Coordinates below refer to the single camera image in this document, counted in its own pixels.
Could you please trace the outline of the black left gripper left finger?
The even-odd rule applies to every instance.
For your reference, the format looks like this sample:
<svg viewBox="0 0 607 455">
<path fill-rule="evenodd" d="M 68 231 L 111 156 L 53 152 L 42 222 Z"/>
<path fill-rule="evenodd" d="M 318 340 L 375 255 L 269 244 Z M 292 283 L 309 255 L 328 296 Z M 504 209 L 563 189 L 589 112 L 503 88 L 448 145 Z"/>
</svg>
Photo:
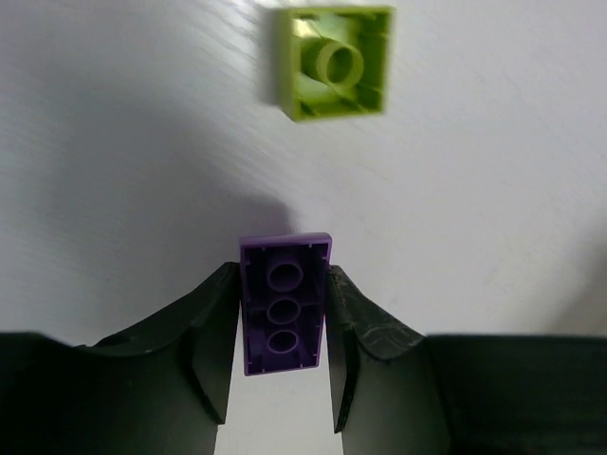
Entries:
<svg viewBox="0 0 607 455">
<path fill-rule="evenodd" d="M 5 454 L 211 454 L 224 424 L 239 268 L 92 346 L 1 336 Z"/>
</svg>

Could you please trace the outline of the purple lego brick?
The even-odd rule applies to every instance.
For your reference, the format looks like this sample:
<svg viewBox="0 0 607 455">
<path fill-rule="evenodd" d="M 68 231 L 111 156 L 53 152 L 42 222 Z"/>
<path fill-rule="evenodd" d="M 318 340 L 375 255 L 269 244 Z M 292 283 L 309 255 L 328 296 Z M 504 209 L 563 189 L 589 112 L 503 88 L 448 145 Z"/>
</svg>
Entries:
<svg viewBox="0 0 607 455">
<path fill-rule="evenodd" d="M 319 365 L 332 243 L 325 232 L 240 240 L 246 376 Z"/>
</svg>

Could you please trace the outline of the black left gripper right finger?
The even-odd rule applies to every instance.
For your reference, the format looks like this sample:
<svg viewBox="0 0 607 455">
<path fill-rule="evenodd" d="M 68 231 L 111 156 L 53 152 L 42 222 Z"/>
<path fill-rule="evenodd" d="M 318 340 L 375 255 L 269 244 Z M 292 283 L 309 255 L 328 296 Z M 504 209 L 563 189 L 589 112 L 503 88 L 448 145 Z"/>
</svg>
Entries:
<svg viewBox="0 0 607 455">
<path fill-rule="evenodd" d="M 334 430 L 346 454 L 602 454 L 602 337 L 424 336 L 339 266 L 326 279 Z"/>
</svg>

